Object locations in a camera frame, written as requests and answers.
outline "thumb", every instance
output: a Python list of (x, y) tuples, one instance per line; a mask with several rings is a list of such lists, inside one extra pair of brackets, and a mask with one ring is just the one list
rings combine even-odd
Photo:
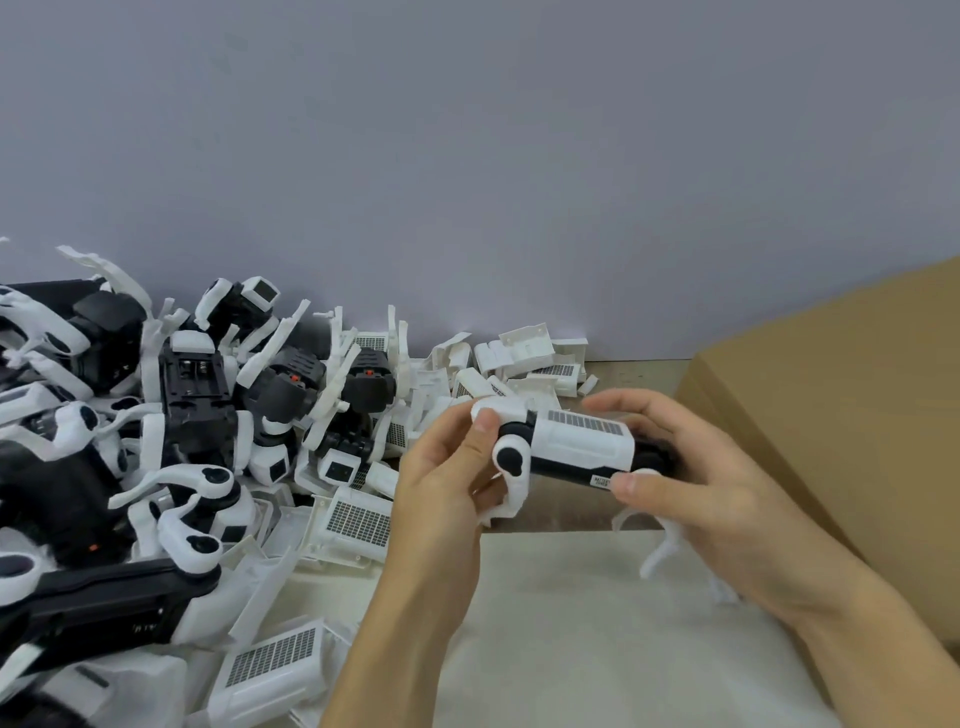
[(499, 437), (500, 418), (491, 409), (481, 409), (463, 443), (441, 466), (444, 477), (467, 488), (492, 468), (493, 446)]
[(642, 513), (683, 525), (709, 529), (714, 522), (714, 493), (702, 485), (648, 473), (617, 473), (611, 492)]

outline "pile of plastic parts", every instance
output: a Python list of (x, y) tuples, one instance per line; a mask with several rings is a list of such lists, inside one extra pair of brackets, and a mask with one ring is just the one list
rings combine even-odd
[(383, 562), (388, 461), (449, 406), (596, 381), (544, 325), (416, 359), (392, 306), (279, 319), (256, 277), (157, 309), (59, 250), (91, 277), (0, 286), (0, 726), (313, 728), (357, 625), (265, 636), (294, 569)]

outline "right hand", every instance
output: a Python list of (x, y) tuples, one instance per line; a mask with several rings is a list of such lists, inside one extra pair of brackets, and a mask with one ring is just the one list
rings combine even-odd
[(796, 629), (842, 618), (873, 573), (816, 525), (722, 430), (666, 395), (613, 389), (584, 399), (595, 413), (630, 412), (634, 432), (669, 440), (682, 480), (619, 474), (611, 490), (637, 511), (679, 522), (713, 571)]

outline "gray wall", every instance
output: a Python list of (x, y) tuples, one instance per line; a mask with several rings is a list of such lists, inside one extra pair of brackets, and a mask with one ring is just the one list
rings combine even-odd
[(690, 355), (960, 252), (956, 0), (4, 0), (0, 279)]

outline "cardboard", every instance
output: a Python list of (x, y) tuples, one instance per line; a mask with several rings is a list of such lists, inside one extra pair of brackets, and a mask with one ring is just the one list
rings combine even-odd
[(717, 344), (677, 397), (960, 654), (960, 257)]

